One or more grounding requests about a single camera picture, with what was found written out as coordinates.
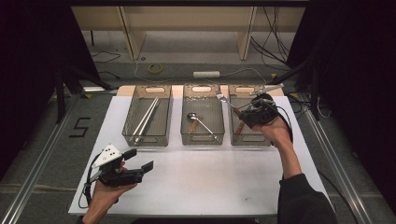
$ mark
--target metal spoon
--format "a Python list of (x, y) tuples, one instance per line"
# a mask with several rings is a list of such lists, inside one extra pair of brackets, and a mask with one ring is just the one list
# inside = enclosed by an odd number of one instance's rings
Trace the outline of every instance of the metal spoon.
[(215, 135), (213, 134), (213, 132), (210, 131), (210, 129), (207, 128), (206, 125), (204, 125), (204, 124), (198, 119), (196, 113), (189, 113), (189, 114), (187, 115), (187, 118), (189, 118), (189, 119), (194, 119), (194, 120), (198, 120), (198, 122), (200, 122), (200, 123), (202, 124), (202, 126), (204, 126), (204, 127), (212, 134), (212, 136), (213, 136), (219, 143), (221, 143), (221, 140), (220, 140), (217, 136), (215, 136)]

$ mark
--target box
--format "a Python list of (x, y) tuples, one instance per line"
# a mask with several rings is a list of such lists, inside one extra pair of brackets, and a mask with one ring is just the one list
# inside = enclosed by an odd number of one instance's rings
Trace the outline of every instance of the box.
[[(183, 145), (221, 145), (224, 137), (222, 103), (216, 96), (217, 84), (185, 84), (183, 86), (183, 108), (181, 138)], [(196, 113), (198, 119), (219, 139), (217, 141), (203, 124), (189, 119)]]
[[(230, 103), (241, 111), (246, 110), (251, 99), (256, 95), (250, 96), (253, 91), (259, 91), (259, 85), (229, 85)], [(240, 120), (230, 109), (230, 129), (231, 145), (233, 146), (271, 146), (271, 142), (265, 139), (261, 132), (253, 132), (242, 120)]]
[(170, 85), (134, 88), (134, 96), (122, 130), (122, 135), (130, 147), (168, 146), (172, 101)]

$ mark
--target metal rail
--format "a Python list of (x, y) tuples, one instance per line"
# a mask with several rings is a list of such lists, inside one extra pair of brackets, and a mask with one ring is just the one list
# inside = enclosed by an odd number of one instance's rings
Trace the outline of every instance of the metal rail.
[(37, 183), (39, 177), (41, 176), (46, 164), (52, 154), (53, 149), (56, 147), (58, 140), (61, 136), (62, 131), (64, 130), (64, 125), (69, 120), (70, 112), (73, 110), (76, 102), (78, 101), (78, 96), (73, 95), (70, 98), (70, 104), (67, 108), (67, 111), (64, 115), (64, 118), (60, 123), (55, 124), (55, 128), (53, 129), (46, 145), (44, 146), (42, 152), (38, 156), (35, 161), (35, 165), (32, 167), (31, 172), (26, 177), (26, 180), (21, 186), (20, 191), (15, 196), (11, 205), (8, 207), (6, 215), (2, 218), (2, 224), (13, 224), (17, 223), (18, 218), (20, 217), (24, 206), (32, 194), (33, 189), (35, 188), (35, 184)]
[(359, 196), (359, 193), (353, 186), (343, 164), (338, 159), (338, 156), (335, 153), (334, 148), (332, 147), (332, 144), (330, 143), (330, 140), (327, 137), (325, 131), (323, 130), (320, 122), (315, 120), (314, 116), (310, 111), (307, 111), (305, 114), (311, 124), (312, 129), (315, 132), (315, 135), (320, 142), (323, 152), (326, 155), (326, 158), (329, 161), (332, 170), (334, 171), (334, 175), (337, 178), (337, 181), (340, 184), (340, 187), (344, 192), (345, 197), (349, 202), (357, 220), (360, 224), (373, 223), (373, 221), (370, 219), (369, 214), (367, 213), (361, 197)]

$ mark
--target gray floor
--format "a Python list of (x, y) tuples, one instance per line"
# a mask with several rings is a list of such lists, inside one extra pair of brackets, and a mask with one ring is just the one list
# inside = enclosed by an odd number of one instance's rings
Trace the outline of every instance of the gray floor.
[[(273, 73), (278, 75), (284, 73), (284, 71), (265, 66), (261, 55), (253, 48), (249, 48), (247, 60), (240, 61), (233, 33), (151, 32), (147, 35), (137, 64), (129, 58), (122, 33), (94, 32), (95, 46), (91, 46), (90, 32), (83, 32), (83, 34), (92, 54), (101, 51), (120, 54), (119, 58), (109, 63), (99, 62), (111, 60), (116, 57), (115, 55), (101, 53), (93, 57), (98, 62), (96, 66), (99, 72), (111, 72), (120, 77), (120, 79), (117, 79), (109, 73), (100, 74), (104, 82), (113, 86), (207, 82), (207, 80), (192, 79), (193, 71), (215, 70), (220, 71), (221, 74), (230, 74), (241, 69), (247, 69), (228, 77), (210, 79), (213, 82), (247, 84), (262, 82), (256, 71), (267, 80), (271, 79), (270, 75)], [(257, 33), (254, 36), (257, 40), (264, 40), (266, 34)], [(286, 46), (290, 46), (292, 39), (293, 34), (282, 34), (282, 40)], [(273, 39), (270, 40), (268, 49), (277, 52)], [(266, 59), (265, 62), (285, 68), (274, 60)], [(152, 63), (161, 63), (164, 67), (163, 72), (156, 77), (147, 72), (148, 66)], [(293, 82), (293, 78), (285, 82), (284, 92), (293, 91)], [(84, 86), (94, 86), (86, 81), (81, 83)], [(18, 223), (75, 222), (76, 218), (67, 213), (68, 207), (76, 193), (82, 172), (87, 164), (113, 95), (115, 95), (115, 92), (100, 92), (88, 95), (88, 97), (72, 95), (66, 99), (67, 106), (71, 106), (73, 103), (75, 103), (75, 106), (70, 112), (69, 120), (64, 125), (57, 144), (53, 147), (44, 170), (40, 174), (35, 190), (24, 204)], [(291, 104), (295, 111), (300, 109), (298, 104)], [(24, 183), (37, 158), (40, 157), (40, 153), (44, 148), (48, 148), (46, 144), (55, 128), (55, 120), (57, 119), (56, 109), (56, 100), (50, 99), (46, 112), (39, 118), (35, 131), (26, 143), (26, 148), (20, 152), (20, 155), (2, 179), (0, 185), (0, 214), (7, 211), (19, 192), (20, 185)], [(329, 113), (327, 109), (323, 109), (322, 112), (325, 115)], [(296, 113), (295, 116), (298, 118), (315, 165), (330, 178), (337, 188), (340, 188), (332, 167), (308, 121), (307, 113), (309, 112), (301, 111)], [(82, 133), (82, 130), (73, 129), (78, 118), (90, 118), (80, 123), (80, 125), (89, 127), (89, 129), (85, 137), (70, 138), (72, 134)], [(352, 156), (351, 148), (339, 128), (336, 118), (333, 116), (327, 119), (321, 117), (320, 124), (328, 135), (353, 187), (363, 201), (372, 223), (396, 223), (396, 217), (390, 211), (370, 176), (365, 172), (359, 159)], [(335, 208), (339, 222), (354, 223), (352, 215), (341, 197), (325, 179), (322, 179), (322, 181)], [(276, 223), (274, 217), (263, 217), (261, 221), (262, 223)], [(131, 223), (131, 219), (128, 217), (105, 217), (101, 223)], [(224, 223), (235, 223), (235, 221), (225, 220)]]

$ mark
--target human hand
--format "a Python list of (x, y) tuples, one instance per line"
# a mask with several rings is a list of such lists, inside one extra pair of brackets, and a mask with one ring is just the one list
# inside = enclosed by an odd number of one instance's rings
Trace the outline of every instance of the human hand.
[(264, 137), (277, 147), (280, 143), (291, 142), (287, 124), (280, 116), (274, 118), (267, 124), (256, 124), (252, 128), (253, 131), (260, 131)]
[[(126, 170), (126, 168), (123, 167), (124, 164), (125, 161), (121, 163), (122, 170)], [(82, 219), (84, 224), (98, 223), (99, 220), (106, 215), (107, 210), (124, 192), (136, 186), (137, 184), (132, 184), (113, 188), (105, 186), (101, 181), (96, 181), (90, 207), (87, 214)]]

